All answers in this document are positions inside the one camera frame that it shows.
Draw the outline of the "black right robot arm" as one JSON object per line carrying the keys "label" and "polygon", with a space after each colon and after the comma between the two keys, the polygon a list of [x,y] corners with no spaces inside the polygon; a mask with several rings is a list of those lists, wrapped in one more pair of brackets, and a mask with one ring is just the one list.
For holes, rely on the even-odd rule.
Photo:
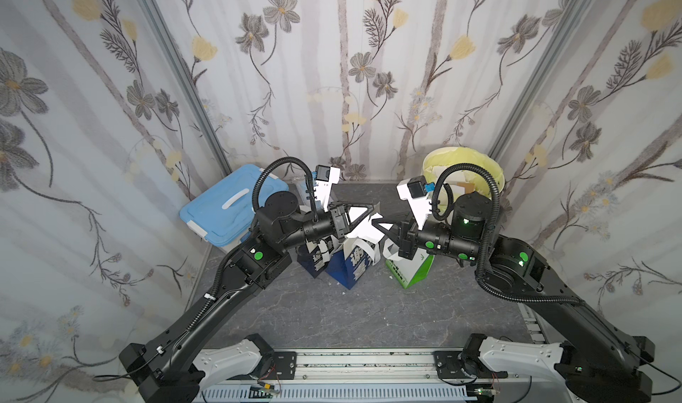
{"label": "black right robot arm", "polygon": [[584,402],[649,402],[653,381],[641,367],[655,345],[606,321],[577,296],[525,241],[499,233],[497,181],[472,163],[450,166],[427,202],[427,219],[376,219],[372,225],[412,258],[418,250],[470,263],[474,278],[496,298],[525,305],[564,337],[555,344],[522,344],[473,334],[459,355],[465,372],[518,373],[565,385]]}

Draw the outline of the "blue paper bag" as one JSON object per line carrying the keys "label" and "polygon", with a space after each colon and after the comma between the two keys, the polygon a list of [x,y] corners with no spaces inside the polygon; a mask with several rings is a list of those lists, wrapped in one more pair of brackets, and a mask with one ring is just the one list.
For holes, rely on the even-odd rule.
{"label": "blue paper bag", "polygon": [[339,239],[333,236],[317,243],[306,243],[296,249],[298,264],[313,278],[317,278],[327,268],[340,246]]}
{"label": "blue paper bag", "polygon": [[326,273],[346,289],[352,289],[380,259],[379,232],[346,237],[328,262]]}

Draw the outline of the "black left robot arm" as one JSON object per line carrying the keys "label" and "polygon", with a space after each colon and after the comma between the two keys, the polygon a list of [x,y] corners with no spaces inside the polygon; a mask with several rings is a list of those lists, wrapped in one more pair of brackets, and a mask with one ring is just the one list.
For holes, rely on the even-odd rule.
{"label": "black left robot arm", "polygon": [[[305,174],[310,208],[301,211],[298,198],[284,189],[262,199],[272,172],[286,164]],[[129,344],[119,360],[123,377],[133,381],[145,402],[191,402],[215,383],[245,376],[267,377],[275,351],[258,334],[218,351],[205,346],[252,298],[271,284],[309,243],[334,237],[342,240],[375,211],[370,203],[334,202],[317,208],[314,175],[300,159],[287,156],[257,172],[248,191],[254,219],[248,237],[222,258],[211,287],[169,328],[145,344]],[[362,209],[353,218],[351,210]]]}

